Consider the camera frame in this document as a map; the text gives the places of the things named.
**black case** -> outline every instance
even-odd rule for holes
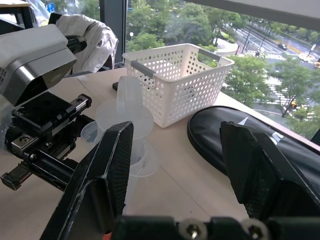
[[[265,132],[282,154],[294,163],[320,192],[320,152],[257,118],[230,107],[205,108],[195,113],[187,125],[187,135],[192,146],[216,169],[227,174],[220,141],[220,126],[224,121]]]

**window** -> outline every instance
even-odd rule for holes
[[[191,43],[228,55],[222,92],[309,140],[320,128],[319,32],[183,0],[128,6],[126,52]]]
[[[99,0],[41,0],[45,5],[54,4],[58,14],[83,14],[100,21]]]
[[[0,18],[15,24],[17,23],[16,17],[12,14],[1,14]]]

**car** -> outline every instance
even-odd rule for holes
[[[280,48],[280,49],[282,49],[282,50],[285,50],[285,51],[288,50],[288,47],[287,47],[284,43],[279,43],[279,44],[278,44],[278,48]]]

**logo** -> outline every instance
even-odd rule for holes
[[[245,119],[243,119],[241,122],[239,122],[239,125],[243,125],[245,126],[246,121],[248,120],[248,117],[246,117]],[[278,132],[274,132],[271,136],[269,136],[269,138],[271,139],[271,141],[274,143],[274,145],[277,145],[278,142],[280,142],[280,140],[283,138],[284,136],[281,135]]]

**gray basket handle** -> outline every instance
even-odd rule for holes
[[[212,53],[210,51],[207,51],[207,50],[204,50],[202,48],[199,48],[198,56],[199,56],[199,54],[203,54],[203,55],[205,55],[205,56],[207,56],[209,58],[212,58],[213,60],[217,60],[218,62],[219,62],[219,60],[221,58],[220,56],[215,55],[214,53]]]
[[[138,61],[131,61],[131,67],[133,67],[134,69],[140,71],[141,73],[143,73],[144,75],[148,76],[151,79],[154,78],[154,74],[156,73],[155,71],[153,71],[150,68],[142,65]]]

